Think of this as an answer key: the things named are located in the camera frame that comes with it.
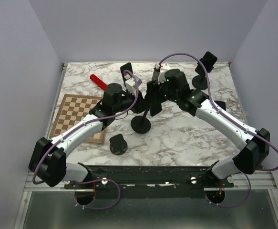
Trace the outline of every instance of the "white marble surface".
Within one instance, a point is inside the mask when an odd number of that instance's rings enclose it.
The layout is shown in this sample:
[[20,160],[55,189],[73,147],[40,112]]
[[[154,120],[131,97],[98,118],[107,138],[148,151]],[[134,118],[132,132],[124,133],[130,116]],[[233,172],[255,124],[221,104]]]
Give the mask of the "white marble surface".
[[[55,116],[64,94],[102,96],[103,91],[90,80],[95,74],[105,83],[123,84],[120,66],[123,62],[69,63],[62,89],[55,110]],[[150,81],[154,63],[132,63],[135,75],[143,84]],[[190,87],[196,75],[195,63],[170,63],[171,68],[185,72]],[[227,63],[218,63],[210,73],[212,95],[215,100],[227,103],[227,111],[243,120],[243,113]],[[87,165],[124,165],[124,166],[209,166],[216,160],[235,154],[237,148],[223,134],[208,123],[181,111],[172,102],[163,103],[163,110],[155,117],[148,118],[152,128],[145,134],[135,133],[130,121],[135,116],[132,112],[123,119],[114,121],[105,134],[104,145],[81,144],[67,161],[82,162]],[[128,150],[121,156],[109,151],[109,138],[123,134],[128,143]]]

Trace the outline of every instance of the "gray wall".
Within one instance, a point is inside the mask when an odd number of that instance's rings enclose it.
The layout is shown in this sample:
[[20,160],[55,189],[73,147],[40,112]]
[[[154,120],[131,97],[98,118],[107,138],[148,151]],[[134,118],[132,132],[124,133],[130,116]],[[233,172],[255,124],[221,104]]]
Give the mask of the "gray wall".
[[0,0],[0,228],[12,228],[61,64],[30,3]]
[[[278,1],[268,0],[232,63],[232,75],[248,122],[270,131],[278,146]],[[272,151],[267,167],[278,164]],[[278,185],[278,171],[274,172]]]
[[[30,0],[64,62],[231,61],[266,0]],[[191,61],[175,57],[173,61]]]

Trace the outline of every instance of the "chessboard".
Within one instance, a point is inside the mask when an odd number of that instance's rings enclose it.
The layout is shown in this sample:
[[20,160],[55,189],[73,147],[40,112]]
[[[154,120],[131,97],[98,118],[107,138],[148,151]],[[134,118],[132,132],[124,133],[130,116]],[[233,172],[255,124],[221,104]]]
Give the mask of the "chessboard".
[[[52,126],[50,138],[61,135],[78,124],[101,99],[96,96],[65,94]],[[105,130],[89,137],[85,143],[102,145],[104,137]]]

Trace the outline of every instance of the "screw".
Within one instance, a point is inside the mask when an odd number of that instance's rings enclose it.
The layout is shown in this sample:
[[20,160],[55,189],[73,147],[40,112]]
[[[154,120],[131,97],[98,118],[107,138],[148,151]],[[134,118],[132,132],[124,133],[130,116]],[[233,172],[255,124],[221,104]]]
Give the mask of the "screw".
[[107,180],[107,178],[104,177],[103,180],[102,180],[102,184],[106,185],[107,183],[108,183],[108,180]]
[[228,181],[229,183],[233,183],[234,179],[233,179],[233,177],[228,177],[228,178],[227,178],[227,181]]
[[192,184],[196,184],[196,183],[197,183],[196,177],[191,177],[191,183],[192,183]]

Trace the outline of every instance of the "purple cable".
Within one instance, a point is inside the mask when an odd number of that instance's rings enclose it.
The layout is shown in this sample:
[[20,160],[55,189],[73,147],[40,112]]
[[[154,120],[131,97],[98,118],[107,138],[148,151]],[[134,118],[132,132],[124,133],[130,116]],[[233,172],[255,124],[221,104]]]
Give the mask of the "purple cable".
[[[230,117],[228,117],[227,115],[225,115],[224,113],[222,113],[219,108],[216,106],[215,102],[213,101],[212,95],[211,95],[211,87],[210,87],[210,79],[209,79],[209,75],[207,73],[207,70],[205,68],[205,66],[201,63],[201,61],[192,56],[191,54],[188,53],[184,53],[184,52],[178,52],[178,53],[173,53],[171,55],[166,56],[165,58],[163,58],[159,64],[161,64],[163,61],[165,61],[167,58],[172,57],[172,56],[177,56],[177,55],[184,55],[184,56],[189,56],[191,58],[193,58],[194,60],[196,60],[201,67],[203,68],[205,74],[206,74],[206,82],[207,82],[207,91],[209,93],[209,98],[210,98],[210,102],[212,104],[212,106],[216,109],[216,111],[218,111],[226,120],[228,120],[229,122],[231,122],[232,124],[236,125],[237,127],[239,127],[240,129],[242,129],[243,131],[246,131],[246,128],[244,128],[242,125],[238,124],[237,122],[235,122],[233,119],[231,119]],[[249,134],[253,135],[254,137],[257,137],[258,139],[262,140],[263,142],[265,142],[266,144],[268,144],[271,148],[273,148],[276,153],[278,154],[278,148],[276,148],[272,143],[270,143],[269,141],[267,141],[266,139],[262,138],[261,136],[257,135],[256,133],[253,133],[251,131],[248,131]],[[278,170],[278,166],[276,166],[275,168],[267,168],[267,169],[261,169],[261,171],[267,171],[267,172],[272,172],[272,171],[276,171]]]
[[116,201],[112,205],[109,205],[107,207],[95,208],[95,207],[89,207],[89,206],[85,206],[85,205],[80,205],[77,202],[76,196],[74,196],[74,200],[76,202],[76,205],[81,206],[83,208],[92,209],[92,210],[107,210],[107,209],[110,209],[110,208],[114,207],[119,202],[120,197],[121,197],[121,190],[120,190],[119,185],[114,180],[110,180],[110,179],[106,179],[106,180],[98,179],[98,180],[92,180],[92,181],[87,181],[87,182],[76,182],[76,184],[87,185],[87,184],[95,183],[95,182],[98,182],[98,181],[110,181],[110,182],[114,183],[114,185],[118,189],[118,197],[116,198]]
[[[72,131],[70,131],[69,133],[67,133],[66,135],[64,135],[62,137],[62,139],[66,139],[68,136],[70,136],[71,134],[73,134],[75,131],[77,131],[78,129],[82,128],[83,126],[89,124],[89,123],[92,123],[92,122],[95,122],[95,121],[101,121],[101,120],[106,120],[106,119],[110,119],[110,118],[116,118],[120,115],[123,115],[125,114],[126,112],[130,111],[133,106],[135,105],[135,103],[137,102],[138,100],[138,97],[139,97],[139,85],[138,85],[138,82],[136,80],[136,78],[134,77],[134,75],[128,71],[128,70],[124,70],[124,74],[125,73],[128,73],[133,79],[134,79],[134,83],[135,83],[135,87],[136,87],[136,91],[135,91],[135,98],[134,98],[134,102],[130,105],[130,107],[128,107],[125,111],[122,111],[120,112],[119,114],[115,114],[115,115],[112,115],[112,116],[108,116],[108,117],[103,117],[103,118],[96,118],[96,119],[93,119],[93,120],[90,120],[90,121],[87,121],[86,123],[84,124],[81,124],[79,126],[77,126],[76,128],[74,128]],[[40,169],[43,161],[45,160],[45,158],[48,156],[48,154],[51,152],[51,150],[53,150],[59,143],[61,142],[61,140],[58,140],[57,142],[55,142],[48,150],[47,152],[45,152],[45,154],[42,156],[41,160],[39,161],[38,165],[36,166],[35,170],[34,170],[34,174],[33,174],[33,184],[35,185],[39,185],[39,184],[42,184],[44,183],[44,181],[36,181],[36,176],[37,176],[37,172],[38,170]]]
[[245,203],[249,200],[249,198],[250,198],[250,196],[251,196],[252,187],[251,187],[251,182],[250,182],[249,177],[248,177],[247,174],[245,174],[245,173],[244,173],[244,175],[246,176],[246,178],[247,178],[247,180],[248,180],[249,192],[248,192],[247,197],[246,197],[242,202],[240,202],[239,204],[235,204],[235,205],[220,205],[220,204],[213,203],[212,201],[209,200],[209,198],[207,197],[207,195],[205,195],[205,197],[206,197],[207,201],[209,202],[209,204],[212,204],[212,205],[217,206],[217,207],[220,207],[220,208],[235,208],[235,207],[239,207],[239,206],[245,204]]

